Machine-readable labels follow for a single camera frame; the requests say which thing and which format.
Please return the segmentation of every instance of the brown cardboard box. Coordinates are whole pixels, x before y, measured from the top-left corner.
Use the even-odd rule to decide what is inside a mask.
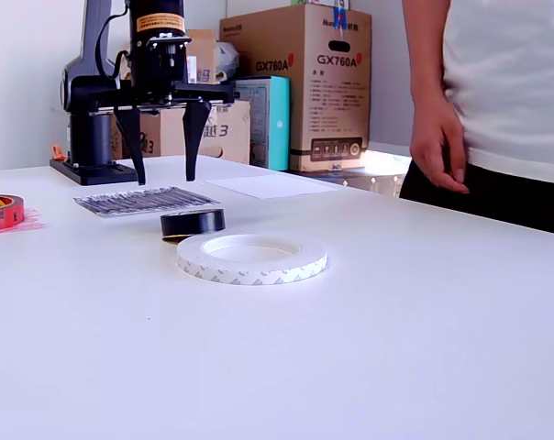
[[[216,36],[211,29],[187,31],[192,42],[187,45],[187,56],[197,58],[197,82],[216,83]]]
[[[232,160],[249,165],[250,162],[250,103],[236,101],[233,105],[215,107],[205,127],[200,154]],[[140,131],[145,158],[185,154],[183,115],[185,110],[172,109],[160,115],[141,115]],[[113,122],[112,157],[127,159],[122,136]]]
[[[240,52],[241,74],[292,81],[290,169],[323,171],[363,165],[371,108],[371,16],[288,6],[221,22],[220,40]]]

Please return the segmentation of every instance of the person's arm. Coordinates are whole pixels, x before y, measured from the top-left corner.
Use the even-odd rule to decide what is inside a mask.
[[[468,193],[463,128],[444,95],[442,48],[450,0],[403,0],[415,105],[412,157],[437,186]],[[445,166],[443,150],[450,164]]]

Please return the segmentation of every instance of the white double-sided tape roll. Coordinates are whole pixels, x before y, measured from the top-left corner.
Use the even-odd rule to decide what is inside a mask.
[[[307,280],[327,265],[320,241],[287,233],[193,236],[177,253],[179,267],[190,275],[245,286]]]

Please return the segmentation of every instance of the robotic arm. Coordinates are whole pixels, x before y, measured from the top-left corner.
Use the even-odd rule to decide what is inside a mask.
[[[126,10],[110,16],[111,0],[86,0],[80,56],[63,72],[61,101],[70,114],[71,149],[66,161],[50,165],[81,185],[138,180],[146,176],[140,145],[140,113],[185,107],[186,177],[195,179],[195,163],[212,104],[234,102],[232,85],[190,84],[183,0],[126,0]],[[130,53],[116,64],[107,56],[108,26],[130,12]],[[119,78],[123,57],[131,81]],[[111,119],[122,133],[134,170],[112,161]]]

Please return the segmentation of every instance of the white shirt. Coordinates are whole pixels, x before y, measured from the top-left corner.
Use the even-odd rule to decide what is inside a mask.
[[[469,162],[554,182],[554,0],[452,0],[444,62]]]

